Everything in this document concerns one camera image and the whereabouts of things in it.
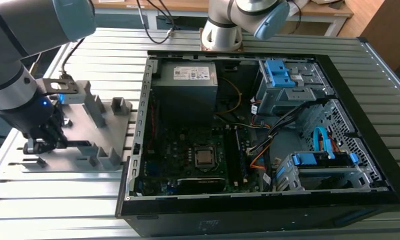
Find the sticker label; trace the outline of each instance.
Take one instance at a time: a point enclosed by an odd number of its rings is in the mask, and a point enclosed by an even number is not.
[[[272,183],[272,178],[264,173],[262,179],[264,179],[266,183],[270,185]]]
[[[252,105],[252,110],[251,110],[252,114],[256,115],[256,113],[259,112],[259,107]]]
[[[302,75],[291,75],[292,80],[303,80]]]
[[[128,9],[137,9],[137,8],[139,8],[137,5],[125,5],[125,7],[127,7]]]
[[[173,68],[173,79],[175,80],[209,80],[209,68],[196,66],[177,66]]]

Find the black power cable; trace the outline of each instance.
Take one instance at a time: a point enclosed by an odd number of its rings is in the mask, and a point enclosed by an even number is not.
[[[91,7],[92,7],[93,16],[96,16],[96,8],[95,8],[95,5],[93,5],[93,2],[92,2],[92,0],[88,0],[88,2],[89,2]],[[68,74],[67,74],[67,71],[65,71],[65,65],[67,65],[68,59],[72,57],[75,51],[77,50],[79,46],[83,44],[84,41],[85,41],[85,38],[81,38],[81,40],[77,42],[76,46],[73,47],[73,49],[68,53],[64,61],[61,62],[60,74],[61,74],[63,77],[68,77]]]
[[[298,10],[299,10],[299,18],[298,18],[296,26],[295,26],[294,31],[290,33],[290,35],[292,35],[292,34],[295,34],[296,30],[300,28],[302,20],[303,20],[303,11],[302,11],[300,6],[295,2],[295,0],[290,0],[290,1],[295,4],[295,6],[298,7]]]
[[[288,111],[280,119],[275,122],[272,125],[271,129],[268,130],[267,138],[263,140],[260,144],[258,144],[251,150],[250,153],[252,153],[255,150],[266,146],[267,143],[275,138],[279,130],[292,123],[296,120],[296,115],[304,110],[306,108],[319,105],[319,104],[326,104],[330,101],[328,98],[318,98],[315,101],[307,101],[303,104],[300,104],[298,107],[292,108],[291,111]]]
[[[140,0],[136,0],[137,11],[139,11],[139,17],[140,17],[140,21],[141,21],[141,26],[143,26],[143,28],[144,28],[144,30],[145,30],[145,34],[147,34],[149,40],[151,40],[155,44],[163,44],[163,43],[169,39],[171,35],[172,35],[172,32],[175,31],[175,29],[176,29],[177,27],[176,27],[176,24],[175,24],[175,21],[173,21],[172,14],[171,14],[171,12],[169,12],[169,10],[168,10],[165,4],[163,3],[163,1],[159,0],[159,2],[161,3],[161,5],[163,5],[163,7],[164,7],[164,9],[165,9],[168,15],[167,15],[167,14],[164,13],[164,11],[163,11],[153,3],[152,3],[151,0],[147,0],[147,2],[157,9],[157,11],[160,11],[160,13],[163,14],[163,16],[164,16],[164,17],[167,18],[167,20],[172,23],[172,28],[167,31],[165,38],[164,38],[161,41],[156,41],[156,40],[152,38],[152,36],[151,36],[151,34],[149,34],[149,32],[148,32],[148,29],[147,29],[147,25],[145,25],[144,18],[143,18],[143,8],[141,8]]]
[[[77,50],[79,46],[83,44],[83,42],[85,41],[85,38],[81,38],[80,41],[77,42],[76,46],[73,47],[73,49],[71,50],[71,52],[68,53],[64,61],[61,62],[61,66],[60,66],[60,74],[61,76],[65,78],[68,76],[67,71],[65,71],[65,65],[68,62],[68,59],[72,57],[75,51]]]

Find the power supply label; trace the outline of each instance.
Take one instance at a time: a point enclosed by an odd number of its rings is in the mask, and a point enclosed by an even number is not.
[[[175,80],[209,80],[209,68],[207,66],[177,66],[173,68]]]

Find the motherboard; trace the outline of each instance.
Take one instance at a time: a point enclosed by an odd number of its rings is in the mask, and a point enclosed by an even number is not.
[[[145,195],[259,190],[258,175],[248,174],[247,127],[172,127],[163,130],[157,139],[157,147],[148,150],[144,161]]]

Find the yellow wire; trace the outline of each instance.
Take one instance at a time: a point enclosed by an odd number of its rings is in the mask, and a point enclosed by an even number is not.
[[[259,153],[259,155],[256,156],[256,158],[255,158],[254,161],[251,162],[251,164],[250,164],[250,167],[251,167],[251,168],[255,168],[255,169],[263,168],[262,166],[255,165],[255,163],[256,163],[258,159],[260,159],[260,156],[263,156],[263,154],[264,154],[264,152],[267,151],[267,149],[270,148],[271,144],[272,144],[272,142],[264,147],[264,149],[262,150],[262,152]]]
[[[227,78],[221,77],[221,79],[224,79],[224,80],[231,84],[231,86],[234,87],[234,89],[238,91],[238,94],[239,94],[239,102],[238,102],[236,106],[235,106],[232,109],[229,109],[229,110],[227,110],[227,111],[219,111],[219,112],[215,113],[215,114],[219,114],[219,115],[231,113],[234,110],[236,110],[236,109],[239,108],[239,106],[240,106],[240,104],[242,104],[242,92],[240,92],[238,86],[236,86]]]

